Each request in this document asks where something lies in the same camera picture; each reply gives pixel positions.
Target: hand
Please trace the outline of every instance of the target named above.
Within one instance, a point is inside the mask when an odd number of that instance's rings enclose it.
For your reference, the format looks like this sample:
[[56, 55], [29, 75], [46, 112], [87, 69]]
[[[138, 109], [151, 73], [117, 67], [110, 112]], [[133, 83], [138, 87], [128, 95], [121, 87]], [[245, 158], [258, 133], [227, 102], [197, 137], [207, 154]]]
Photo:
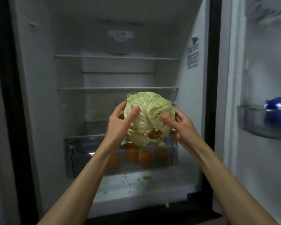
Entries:
[[118, 149], [121, 141], [126, 135], [131, 122], [138, 116], [140, 112], [139, 106], [135, 106], [129, 115], [124, 119], [124, 111], [127, 102], [122, 102], [116, 107], [114, 112], [109, 116], [108, 127], [103, 143], [110, 146], [113, 150]]
[[194, 147], [203, 139], [197, 132], [193, 122], [180, 110], [174, 108], [176, 120], [172, 120], [169, 116], [163, 115], [161, 118], [165, 124], [172, 126], [177, 131], [171, 132], [171, 135], [192, 155], [194, 155]]

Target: orange fruit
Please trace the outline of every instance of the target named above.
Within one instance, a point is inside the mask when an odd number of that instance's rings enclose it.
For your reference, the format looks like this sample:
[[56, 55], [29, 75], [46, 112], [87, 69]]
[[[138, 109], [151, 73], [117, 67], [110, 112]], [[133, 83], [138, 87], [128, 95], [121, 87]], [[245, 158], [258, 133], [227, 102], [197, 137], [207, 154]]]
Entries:
[[126, 159], [129, 162], [137, 162], [138, 161], [138, 150], [137, 149], [128, 149], [126, 151]]
[[168, 159], [168, 152], [163, 148], [155, 150], [155, 158], [159, 161], [166, 161]]
[[138, 147], [132, 143], [132, 142], [128, 142], [127, 144], [127, 149], [137, 149]]
[[111, 169], [115, 169], [115, 168], [118, 167], [119, 163], [120, 163], [119, 155], [112, 154], [109, 158], [108, 163], [107, 163], [107, 167], [111, 168]]
[[151, 151], [142, 151], [139, 157], [139, 162], [141, 165], [149, 165], [152, 161], [152, 152]]

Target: cabbage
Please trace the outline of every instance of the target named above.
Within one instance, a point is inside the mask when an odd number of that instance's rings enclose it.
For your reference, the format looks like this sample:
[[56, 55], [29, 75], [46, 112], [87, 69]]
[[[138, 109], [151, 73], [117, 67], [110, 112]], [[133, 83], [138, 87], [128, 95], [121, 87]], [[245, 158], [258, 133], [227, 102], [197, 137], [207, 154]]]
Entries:
[[161, 116], [168, 115], [173, 120], [175, 119], [172, 102], [149, 91], [128, 94], [126, 101], [125, 118], [135, 106], [140, 107], [140, 113], [132, 121], [126, 139], [138, 146], [148, 146], [153, 142], [164, 146], [163, 138], [169, 135], [172, 127], [166, 125]]

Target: sticker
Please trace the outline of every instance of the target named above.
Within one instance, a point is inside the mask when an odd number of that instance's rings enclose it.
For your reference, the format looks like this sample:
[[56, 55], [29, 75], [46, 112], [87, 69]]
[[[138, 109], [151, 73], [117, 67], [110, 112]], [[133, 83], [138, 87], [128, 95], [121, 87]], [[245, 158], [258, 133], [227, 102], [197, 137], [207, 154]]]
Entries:
[[199, 38], [192, 37], [193, 45], [187, 49], [187, 69], [198, 65], [199, 62]]

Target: person's right arm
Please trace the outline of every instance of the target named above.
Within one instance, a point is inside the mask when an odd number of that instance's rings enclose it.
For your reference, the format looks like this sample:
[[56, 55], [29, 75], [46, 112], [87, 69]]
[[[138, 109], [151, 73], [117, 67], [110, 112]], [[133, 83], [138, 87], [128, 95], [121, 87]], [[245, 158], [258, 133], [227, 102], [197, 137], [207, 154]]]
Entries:
[[162, 116], [162, 119], [177, 130], [177, 132], [171, 133], [172, 136], [200, 163], [202, 171], [229, 222], [232, 225], [278, 225], [277, 221], [217, 158], [212, 149], [200, 137], [192, 121], [180, 110], [175, 108], [174, 110], [176, 113], [175, 121], [165, 115]]

